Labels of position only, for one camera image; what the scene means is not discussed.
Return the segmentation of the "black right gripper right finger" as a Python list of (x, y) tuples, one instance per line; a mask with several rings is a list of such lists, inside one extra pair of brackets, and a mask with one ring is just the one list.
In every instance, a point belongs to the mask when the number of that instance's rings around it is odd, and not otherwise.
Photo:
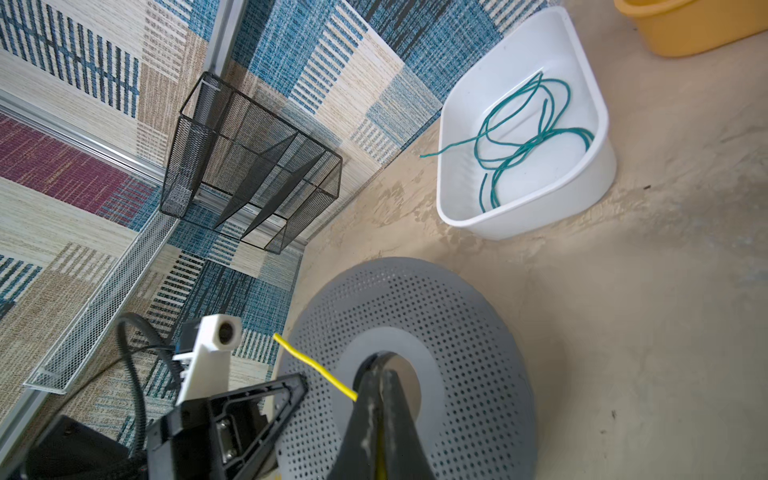
[(388, 479), (434, 479), (424, 454), (399, 376), (384, 370), (383, 401), (384, 467)]

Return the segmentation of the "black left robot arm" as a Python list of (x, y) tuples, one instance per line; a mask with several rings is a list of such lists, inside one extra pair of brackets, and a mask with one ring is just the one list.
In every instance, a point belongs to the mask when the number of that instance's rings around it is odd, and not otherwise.
[[(144, 390), (128, 345), (132, 326), (148, 341), (177, 390), (174, 408), (147, 418)], [(56, 416), (9, 479), (255, 479), (295, 413), (308, 385), (301, 374), (233, 389), (230, 363), (242, 323), (211, 315), (193, 324), (189, 345), (172, 346), (135, 313), (116, 324), (119, 360), (132, 382), (133, 445), (127, 448), (65, 415)]]

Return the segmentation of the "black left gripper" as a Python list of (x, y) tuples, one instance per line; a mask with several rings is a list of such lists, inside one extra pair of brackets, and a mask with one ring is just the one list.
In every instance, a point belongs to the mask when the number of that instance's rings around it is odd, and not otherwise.
[(257, 478), (307, 392), (296, 373), (182, 402), (147, 430), (147, 477)]

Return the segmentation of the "dark grey foam spool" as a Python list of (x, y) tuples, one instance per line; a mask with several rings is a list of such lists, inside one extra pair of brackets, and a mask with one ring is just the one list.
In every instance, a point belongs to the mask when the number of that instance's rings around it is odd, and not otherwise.
[(513, 335), (458, 275), (415, 258), (357, 265), (307, 305), (279, 371), (308, 392), (277, 445), (287, 479), (324, 479), (339, 455), (363, 364), (413, 368), (415, 427), (436, 479), (531, 479), (537, 462), (532, 389)]

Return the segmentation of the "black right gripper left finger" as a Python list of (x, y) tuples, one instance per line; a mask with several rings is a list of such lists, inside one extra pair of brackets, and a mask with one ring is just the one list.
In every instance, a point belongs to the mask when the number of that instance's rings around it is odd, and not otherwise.
[(379, 456), (380, 368), (363, 364), (355, 401), (339, 455), (328, 479), (376, 479)]

